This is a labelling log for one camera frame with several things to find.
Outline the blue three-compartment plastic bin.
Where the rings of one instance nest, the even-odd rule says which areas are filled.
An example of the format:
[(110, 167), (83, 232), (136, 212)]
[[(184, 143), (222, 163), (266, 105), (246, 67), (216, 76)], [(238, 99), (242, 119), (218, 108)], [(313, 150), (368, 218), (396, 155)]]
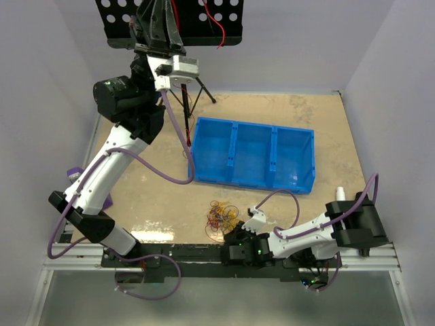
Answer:
[(316, 177), (311, 129), (200, 117), (191, 153), (195, 181), (310, 194)]

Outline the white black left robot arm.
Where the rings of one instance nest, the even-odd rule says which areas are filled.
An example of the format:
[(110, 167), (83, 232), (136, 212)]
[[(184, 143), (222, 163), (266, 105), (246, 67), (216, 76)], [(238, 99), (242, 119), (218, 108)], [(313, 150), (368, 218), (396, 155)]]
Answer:
[(133, 160), (172, 183), (192, 182), (192, 177), (179, 180), (164, 174), (140, 155), (162, 130), (165, 114), (188, 148), (167, 92), (172, 79), (197, 77), (198, 63), (186, 57), (173, 1), (142, 1), (129, 29), (129, 48), (135, 51), (131, 75), (98, 81), (92, 90), (97, 111), (113, 123), (109, 136), (78, 179), (65, 191), (52, 192), (49, 201), (86, 240), (115, 251), (125, 266), (134, 266), (141, 258), (139, 241), (103, 212), (103, 204)]

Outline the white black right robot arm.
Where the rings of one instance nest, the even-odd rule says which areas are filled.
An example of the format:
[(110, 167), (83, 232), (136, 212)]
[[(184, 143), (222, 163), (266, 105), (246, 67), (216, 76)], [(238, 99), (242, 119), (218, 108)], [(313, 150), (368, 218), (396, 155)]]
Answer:
[(260, 205), (247, 210), (249, 219), (224, 236), (220, 259), (225, 266), (263, 268), (300, 253), (304, 262), (319, 266), (337, 253), (357, 249), (366, 257), (371, 248), (389, 243), (375, 204), (358, 193), (355, 200), (335, 200), (326, 212), (288, 229), (260, 230), (266, 214)]

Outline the black music stand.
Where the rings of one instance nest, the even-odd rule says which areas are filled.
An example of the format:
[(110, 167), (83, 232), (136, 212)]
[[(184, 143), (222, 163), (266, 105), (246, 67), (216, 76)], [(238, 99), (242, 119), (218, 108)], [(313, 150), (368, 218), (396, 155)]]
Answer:
[[(107, 43), (132, 50), (130, 75), (98, 81), (93, 97), (101, 116), (125, 128), (130, 138), (150, 144), (162, 129), (164, 105), (154, 84), (153, 58), (171, 58), (136, 52), (130, 34), (131, 16), (142, 1), (97, 1)], [(235, 46), (242, 41), (242, 1), (171, 1), (185, 49), (194, 46)], [(187, 84), (180, 84), (183, 90)]]

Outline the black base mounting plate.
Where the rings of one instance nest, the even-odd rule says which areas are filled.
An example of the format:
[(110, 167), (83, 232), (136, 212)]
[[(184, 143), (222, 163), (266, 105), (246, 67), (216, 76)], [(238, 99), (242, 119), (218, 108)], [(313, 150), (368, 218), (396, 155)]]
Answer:
[(222, 244), (158, 244), (137, 243), (124, 256), (111, 249), (103, 250), (101, 265), (109, 268), (130, 268), (133, 283), (163, 283), (166, 277), (185, 278), (271, 278), (281, 282), (302, 282), (306, 286), (328, 283), (328, 271), (342, 266), (336, 254), (324, 261), (315, 261), (304, 251), (274, 266), (253, 268), (224, 266), (220, 259)]

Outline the white microphone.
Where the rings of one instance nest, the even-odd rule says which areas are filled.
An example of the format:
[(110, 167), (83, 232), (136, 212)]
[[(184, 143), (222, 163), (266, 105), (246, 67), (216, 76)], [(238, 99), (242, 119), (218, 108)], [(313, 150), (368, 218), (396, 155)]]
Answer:
[(336, 189), (336, 200), (337, 201), (346, 201), (346, 195), (345, 195), (345, 190), (344, 187), (337, 187)]

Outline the black microphone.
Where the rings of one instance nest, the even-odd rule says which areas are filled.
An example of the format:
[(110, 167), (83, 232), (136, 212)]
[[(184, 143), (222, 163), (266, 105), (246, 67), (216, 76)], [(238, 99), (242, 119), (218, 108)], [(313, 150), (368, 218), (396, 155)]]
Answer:
[(355, 194), (355, 200), (359, 200), (360, 198), (362, 198), (362, 200), (367, 199), (367, 195), (364, 194), (363, 192), (357, 192)]

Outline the purple box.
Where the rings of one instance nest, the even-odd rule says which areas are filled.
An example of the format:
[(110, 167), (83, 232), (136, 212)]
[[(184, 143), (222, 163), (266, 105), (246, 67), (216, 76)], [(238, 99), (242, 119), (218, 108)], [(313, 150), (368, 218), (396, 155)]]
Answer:
[[(69, 170), (67, 170), (67, 177), (70, 180), (71, 184), (74, 184), (79, 179), (79, 177), (81, 176), (81, 174), (83, 172), (84, 172), (84, 169), (82, 169), (78, 166), (70, 168)], [(104, 211), (104, 210), (108, 209), (109, 207), (111, 207), (112, 205), (113, 205), (113, 200), (112, 200), (111, 194), (108, 194), (104, 203), (103, 203), (101, 210)]]

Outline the aluminium frame rail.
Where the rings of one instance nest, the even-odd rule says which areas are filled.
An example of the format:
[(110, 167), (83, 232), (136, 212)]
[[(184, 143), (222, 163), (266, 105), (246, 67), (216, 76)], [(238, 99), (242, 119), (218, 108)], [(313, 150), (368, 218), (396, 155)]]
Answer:
[[(130, 272), (130, 268), (109, 268), (101, 265), (103, 248), (99, 244), (82, 243), (74, 246), (70, 251), (58, 259), (46, 258), (42, 268), (51, 271), (123, 271)], [(369, 257), (362, 257), (358, 250), (349, 249), (341, 253), (344, 271), (358, 272), (396, 272), (400, 270), (400, 263), (393, 245), (372, 248)]]

